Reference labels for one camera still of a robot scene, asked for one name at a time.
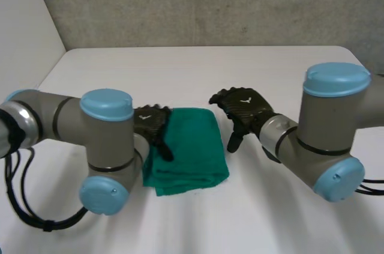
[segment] gray robot arm segment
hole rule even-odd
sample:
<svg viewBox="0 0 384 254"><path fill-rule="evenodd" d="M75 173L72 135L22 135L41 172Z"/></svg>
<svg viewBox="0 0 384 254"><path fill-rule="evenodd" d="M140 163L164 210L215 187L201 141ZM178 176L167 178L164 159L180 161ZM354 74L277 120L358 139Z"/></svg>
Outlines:
<svg viewBox="0 0 384 254"><path fill-rule="evenodd" d="M384 126L384 77L373 76L357 113L358 128Z"/></svg>

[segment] white logo on robotic hand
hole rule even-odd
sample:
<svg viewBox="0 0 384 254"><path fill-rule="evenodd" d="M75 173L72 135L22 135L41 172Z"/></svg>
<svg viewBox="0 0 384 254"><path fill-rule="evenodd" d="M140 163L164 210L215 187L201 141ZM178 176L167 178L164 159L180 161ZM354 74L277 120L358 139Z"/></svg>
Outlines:
<svg viewBox="0 0 384 254"><path fill-rule="evenodd" d="M251 103L251 100L252 100L252 97L249 97L248 100L246 100L246 101L240 100L240 102L250 104L250 103Z"/></svg>
<svg viewBox="0 0 384 254"><path fill-rule="evenodd" d="M145 119L148 119L148 118L150 118L150 117L152 117L152 115L150 115L150 116L146 116L146 117L144 117L144 116L139 116L139 118L141 119L141 120L145 120Z"/></svg>

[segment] white wall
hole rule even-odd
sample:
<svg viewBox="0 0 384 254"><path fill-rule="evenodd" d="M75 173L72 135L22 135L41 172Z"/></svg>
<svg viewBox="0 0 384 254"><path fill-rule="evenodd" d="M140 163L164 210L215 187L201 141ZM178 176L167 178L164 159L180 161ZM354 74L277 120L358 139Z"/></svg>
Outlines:
<svg viewBox="0 0 384 254"><path fill-rule="evenodd" d="M35 88L64 53L43 0L0 0L0 101Z"/></svg>

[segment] black cable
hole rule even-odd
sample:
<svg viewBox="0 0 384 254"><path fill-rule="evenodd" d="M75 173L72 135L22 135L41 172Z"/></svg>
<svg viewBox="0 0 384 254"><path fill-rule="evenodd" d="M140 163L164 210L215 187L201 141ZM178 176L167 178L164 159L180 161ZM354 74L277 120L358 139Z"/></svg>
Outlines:
<svg viewBox="0 0 384 254"><path fill-rule="evenodd" d="M17 153L17 163L16 163L16 166L14 167L14 170L12 171L12 174L11 174L11 179L13 179L14 177L14 174L16 174L16 171L18 170L19 166L20 166L20 162L21 162L21 156L20 156L20 153L18 152Z"/></svg>
<svg viewBox="0 0 384 254"><path fill-rule="evenodd" d="M371 184L384 184L384 180L369 180L369 179L364 179L363 182L365 182L365 183L371 183Z"/></svg>
<svg viewBox="0 0 384 254"><path fill-rule="evenodd" d="M62 230L67 229L69 227L72 227L77 222L79 222L85 213L88 211L84 207L81 208L75 215L72 217L65 219L63 221L52 221L52 220L43 220L42 218L38 217L31 209L31 207L28 204L28 201L26 199L25 195L25 177L26 173L28 171L29 166L31 165L34 157L35 157L35 151L33 148L28 149L31 152L31 155L29 156L29 159L27 161L27 164L23 170L22 179L21 179L21 194L23 203L25 204L25 208L28 210L28 212L31 214L24 212L24 210L20 207L19 203L17 202L17 199L14 194L13 190L13 184L12 180L14 178L14 174L16 173L19 165L20 165L20 153L17 151L17 164L15 169L12 171L12 156L7 155L5 156L5 167L4 167L4 176L5 176L5 183L7 186L7 195L8 199L13 207L13 210L16 212L18 217L27 225L42 229L45 232L51 232L52 230Z"/></svg>
<svg viewBox="0 0 384 254"><path fill-rule="evenodd" d="M355 192L360 194L365 194L365 195L371 195L371 196L384 196L384 193L376 193L376 192L365 191L360 189L357 189Z"/></svg>
<svg viewBox="0 0 384 254"><path fill-rule="evenodd" d="M365 190L371 191L371 192L384 193L384 190L373 189L373 188L367 187L365 185L360 185L360 187L365 189Z"/></svg>

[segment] light blue joint cap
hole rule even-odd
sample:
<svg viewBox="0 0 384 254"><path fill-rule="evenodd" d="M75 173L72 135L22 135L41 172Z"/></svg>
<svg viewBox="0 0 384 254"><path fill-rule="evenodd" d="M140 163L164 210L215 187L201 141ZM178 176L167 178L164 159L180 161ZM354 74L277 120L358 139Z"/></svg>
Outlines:
<svg viewBox="0 0 384 254"><path fill-rule="evenodd" d="M9 94L7 96L7 98L5 98L5 101L10 101L14 96L18 95L18 93L21 93L21 92L24 92L24 91L38 91L36 89L20 89L20 90L16 90L15 92L12 92L11 94Z"/></svg>
<svg viewBox="0 0 384 254"><path fill-rule="evenodd" d="M329 202L338 202L353 194L364 175L364 166L359 159L349 157L325 171L317 179L313 191Z"/></svg>
<svg viewBox="0 0 384 254"><path fill-rule="evenodd" d="M84 94L80 107L87 115L110 122L128 120L134 112L131 95L114 89L98 89Z"/></svg>
<svg viewBox="0 0 384 254"><path fill-rule="evenodd" d="M80 188L80 200L86 209L107 216L118 213L128 200L127 189L104 176L87 177Z"/></svg>
<svg viewBox="0 0 384 254"><path fill-rule="evenodd" d="M361 65L329 62L307 70L304 92L316 97L343 97L363 91L370 82L370 72Z"/></svg>

